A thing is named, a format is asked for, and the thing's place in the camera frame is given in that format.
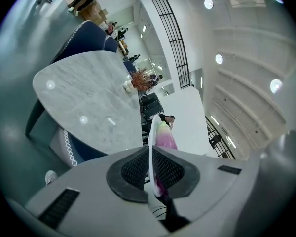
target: table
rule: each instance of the table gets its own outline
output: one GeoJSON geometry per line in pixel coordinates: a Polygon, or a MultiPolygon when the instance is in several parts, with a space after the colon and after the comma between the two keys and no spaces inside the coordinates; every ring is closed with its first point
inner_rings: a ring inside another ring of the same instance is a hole
{"type": "Polygon", "coordinates": [[[126,56],[126,55],[127,55],[127,51],[125,50],[125,48],[124,48],[122,42],[119,41],[119,42],[118,42],[118,45],[119,45],[120,49],[122,49],[123,54],[126,56]]]}
{"type": "Polygon", "coordinates": [[[34,91],[47,112],[88,146],[113,154],[142,146],[138,93],[116,53],[92,51],[62,59],[38,72],[34,91]]]}

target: white piping trim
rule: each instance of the white piping trim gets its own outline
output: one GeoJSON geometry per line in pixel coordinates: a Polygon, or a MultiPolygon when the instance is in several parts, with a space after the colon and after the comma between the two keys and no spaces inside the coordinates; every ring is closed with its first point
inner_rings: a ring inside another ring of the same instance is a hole
{"type": "Polygon", "coordinates": [[[64,139],[65,139],[65,144],[66,144],[67,152],[69,155],[69,159],[71,160],[73,166],[77,166],[77,161],[74,159],[73,152],[71,149],[68,132],[65,130],[64,130],[64,139]]]}
{"type": "Polygon", "coordinates": [[[77,26],[77,28],[75,29],[74,33],[70,36],[69,40],[67,41],[66,45],[58,52],[58,54],[54,57],[54,59],[52,59],[52,61],[50,62],[50,64],[52,64],[54,62],[54,60],[56,60],[67,48],[67,46],[69,45],[70,41],[72,40],[72,38],[74,37],[74,35],[77,33],[77,31],[84,25],[84,23],[86,22],[92,22],[91,20],[87,20],[82,22],[80,25],[77,26]]]}

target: mesh panel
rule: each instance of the mesh panel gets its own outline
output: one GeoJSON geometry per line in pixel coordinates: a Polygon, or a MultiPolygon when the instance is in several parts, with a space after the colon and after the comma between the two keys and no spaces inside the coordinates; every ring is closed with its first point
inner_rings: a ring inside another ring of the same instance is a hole
{"type": "Polygon", "coordinates": [[[148,171],[148,154],[149,150],[146,150],[126,163],[121,170],[124,180],[140,190],[144,189],[145,177],[148,171]]]}
{"type": "Polygon", "coordinates": [[[153,149],[153,170],[163,186],[167,189],[184,176],[184,169],[176,162],[153,149]]]}

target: orange plant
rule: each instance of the orange plant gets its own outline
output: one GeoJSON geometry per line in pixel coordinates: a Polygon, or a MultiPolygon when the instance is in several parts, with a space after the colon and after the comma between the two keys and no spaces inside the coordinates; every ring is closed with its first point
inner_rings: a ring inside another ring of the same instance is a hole
{"type": "Polygon", "coordinates": [[[147,91],[151,87],[150,76],[147,75],[146,68],[132,72],[132,85],[137,88],[138,91],[147,91]]]}

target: black vent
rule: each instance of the black vent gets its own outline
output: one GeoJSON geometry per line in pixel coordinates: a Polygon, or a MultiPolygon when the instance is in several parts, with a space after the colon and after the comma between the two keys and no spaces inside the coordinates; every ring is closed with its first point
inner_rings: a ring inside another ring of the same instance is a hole
{"type": "Polygon", "coordinates": [[[152,152],[153,170],[166,189],[182,179],[184,176],[184,168],[182,166],[159,153],[156,149],[152,149],[152,152]]]}
{"type": "Polygon", "coordinates": [[[148,154],[149,150],[146,150],[126,163],[121,170],[124,180],[140,190],[144,189],[145,177],[148,171],[148,154]]]}
{"type": "Polygon", "coordinates": [[[228,135],[226,129],[222,126],[222,131],[224,132],[225,135],[228,135]]]}
{"type": "Polygon", "coordinates": [[[220,166],[218,169],[221,171],[231,173],[231,174],[235,174],[235,175],[239,175],[241,172],[240,168],[234,168],[234,167],[229,167],[229,166],[225,166],[225,165],[220,166]]]}
{"type": "Polygon", "coordinates": [[[39,220],[51,228],[57,228],[79,194],[79,191],[65,189],[46,211],[43,212],[39,220]]]}

